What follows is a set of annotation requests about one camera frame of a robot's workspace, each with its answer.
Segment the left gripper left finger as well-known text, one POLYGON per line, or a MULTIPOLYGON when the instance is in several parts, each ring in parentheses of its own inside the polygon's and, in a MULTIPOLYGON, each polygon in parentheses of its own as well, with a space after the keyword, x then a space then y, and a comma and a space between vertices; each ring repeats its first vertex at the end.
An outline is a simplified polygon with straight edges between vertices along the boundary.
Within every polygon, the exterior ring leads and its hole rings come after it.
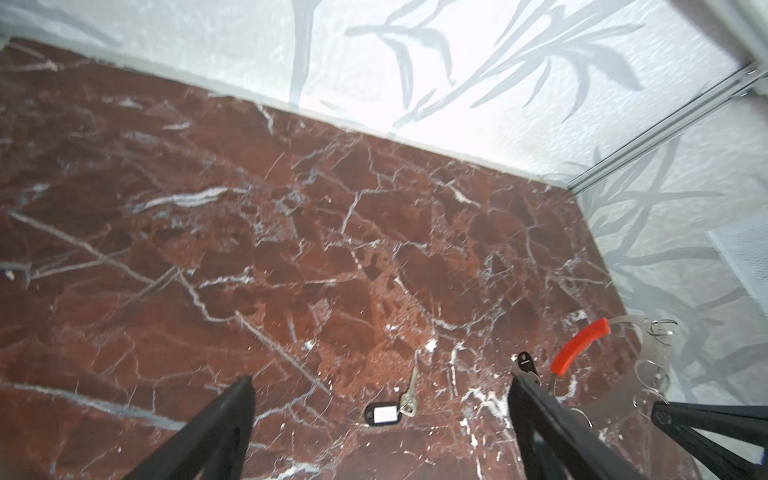
POLYGON ((128 479, 239 479, 255 419, 252 377, 243 376, 126 475, 128 479))

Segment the metal keyring plate red handle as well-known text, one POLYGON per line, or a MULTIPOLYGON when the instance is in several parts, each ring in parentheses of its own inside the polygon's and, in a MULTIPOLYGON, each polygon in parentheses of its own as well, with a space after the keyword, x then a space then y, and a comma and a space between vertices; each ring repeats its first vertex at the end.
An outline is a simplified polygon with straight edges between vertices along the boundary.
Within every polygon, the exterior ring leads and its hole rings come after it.
POLYGON ((574 361, 588 347, 608 337, 618 363, 609 375, 608 390, 586 404, 571 406, 576 418, 593 431, 614 427, 665 399, 673 335, 679 322, 670 318, 650 319, 644 315, 600 318, 581 329, 558 352, 550 366, 547 390, 555 393, 574 361))

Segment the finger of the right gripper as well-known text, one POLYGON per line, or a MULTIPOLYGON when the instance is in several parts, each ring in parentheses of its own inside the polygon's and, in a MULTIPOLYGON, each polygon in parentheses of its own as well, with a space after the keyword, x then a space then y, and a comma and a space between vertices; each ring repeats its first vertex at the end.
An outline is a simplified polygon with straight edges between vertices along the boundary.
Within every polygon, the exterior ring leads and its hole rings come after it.
POLYGON ((752 462, 706 435, 717 434, 767 449, 765 406, 716 406, 656 402, 652 423, 719 479, 765 479, 767 457, 752 462))

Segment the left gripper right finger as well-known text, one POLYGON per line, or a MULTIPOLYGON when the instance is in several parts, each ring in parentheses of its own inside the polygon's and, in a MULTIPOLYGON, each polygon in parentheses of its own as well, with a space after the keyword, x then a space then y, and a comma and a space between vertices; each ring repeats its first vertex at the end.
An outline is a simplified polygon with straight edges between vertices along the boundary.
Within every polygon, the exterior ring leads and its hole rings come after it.
POLYGON ((516 376, 508 410, 528 479, 641 479, 554 398, 527 376, 516 376))

